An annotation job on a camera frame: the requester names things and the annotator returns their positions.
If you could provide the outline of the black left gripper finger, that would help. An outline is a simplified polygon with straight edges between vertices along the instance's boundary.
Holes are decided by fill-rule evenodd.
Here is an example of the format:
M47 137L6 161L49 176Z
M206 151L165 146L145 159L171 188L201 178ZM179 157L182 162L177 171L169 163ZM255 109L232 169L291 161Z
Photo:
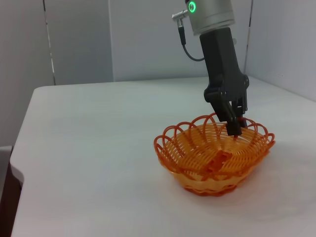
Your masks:
M240 126L243 127L243 128L247 128L247 122L243 118L243 115L248 110L248 107L247 107L247 96L244 95L244 96L238 98L237 100L232 101L232 109L233 109L233 111L234 111L234 113L236 115L236 118L237 118Z
M242 109L237 107L237 102L223 99L222 95L211 95L210 104L219 121L226 122L226 130L229 136L239 136L241 131Z

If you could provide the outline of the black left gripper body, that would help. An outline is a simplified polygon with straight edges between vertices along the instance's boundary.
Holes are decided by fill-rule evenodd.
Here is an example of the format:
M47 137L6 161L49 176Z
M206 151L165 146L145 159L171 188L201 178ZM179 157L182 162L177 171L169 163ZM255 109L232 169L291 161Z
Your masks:
M249 79L239 68L232 32L229 27L200 35L209 83L204 91L206 102L247 102Z

